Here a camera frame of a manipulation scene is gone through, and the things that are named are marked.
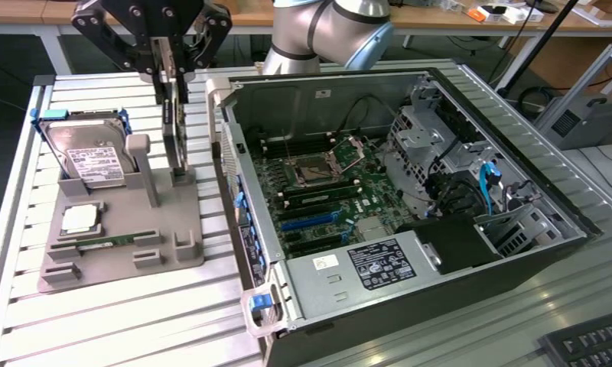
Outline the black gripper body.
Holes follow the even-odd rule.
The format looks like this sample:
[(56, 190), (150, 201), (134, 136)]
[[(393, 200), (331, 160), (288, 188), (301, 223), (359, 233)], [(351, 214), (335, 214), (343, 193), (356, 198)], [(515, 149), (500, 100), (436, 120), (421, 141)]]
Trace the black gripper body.
[(204, 8), (204, 1), (102, 1), (101, 6), (136, 35), (184, 35)]

